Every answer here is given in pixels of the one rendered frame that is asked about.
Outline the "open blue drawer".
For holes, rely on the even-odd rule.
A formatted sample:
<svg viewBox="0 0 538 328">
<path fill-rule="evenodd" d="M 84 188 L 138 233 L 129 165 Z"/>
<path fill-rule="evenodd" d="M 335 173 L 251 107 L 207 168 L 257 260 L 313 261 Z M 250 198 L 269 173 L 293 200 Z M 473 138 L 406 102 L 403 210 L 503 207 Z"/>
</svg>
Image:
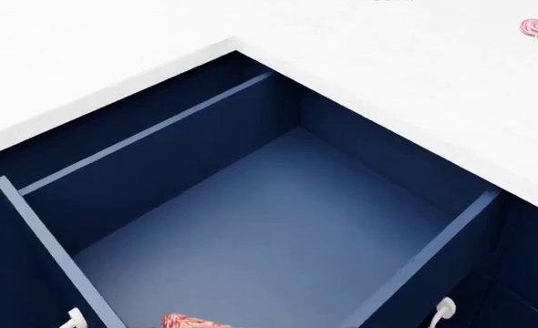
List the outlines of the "open blue drawer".
<svg viewBox="0 0 538 328">
<path fill-rule="evenodd" d="M 97 328 L 416 328 L 502 223 L 500 189 L 273 72 L 0 190 Z"/>
</svg>

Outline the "red white striped candy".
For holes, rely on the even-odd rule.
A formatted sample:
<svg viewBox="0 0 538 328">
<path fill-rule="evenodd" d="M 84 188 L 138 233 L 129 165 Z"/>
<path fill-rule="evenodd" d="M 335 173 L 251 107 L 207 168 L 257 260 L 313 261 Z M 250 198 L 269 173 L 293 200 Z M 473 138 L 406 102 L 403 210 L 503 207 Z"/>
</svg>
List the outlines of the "red white striped candy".
<svg viewBox="0 0 538 328">
<path fill-rule="evenodd" d="M 160 328 L 232 328 L 232 326 L 197 319 L 180 313 L 166 313 L 161 319 Z"/>
</svg>

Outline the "dark blue cabinet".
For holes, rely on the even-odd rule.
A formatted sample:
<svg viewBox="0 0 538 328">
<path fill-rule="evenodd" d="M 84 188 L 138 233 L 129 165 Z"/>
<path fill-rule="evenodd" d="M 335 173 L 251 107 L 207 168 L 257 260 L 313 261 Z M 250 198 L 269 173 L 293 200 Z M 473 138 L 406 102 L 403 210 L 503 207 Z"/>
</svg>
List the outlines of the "dark blue cabinet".
<svg viewBox="0 0 538 328">
<path fill-rule="evenodd" d="M 221 56 L 2 150 L 0 177 L 23 187 L 268 72 L 276 73 L 242 54 Z M 438 328 L 538 328 L 538 209 L 500 190 L 496 245 L 446 295 L 457 312 Z M 75 292 L 49 262 L 0 190 L 0 328 L 67 321 Z"/>
</svg>

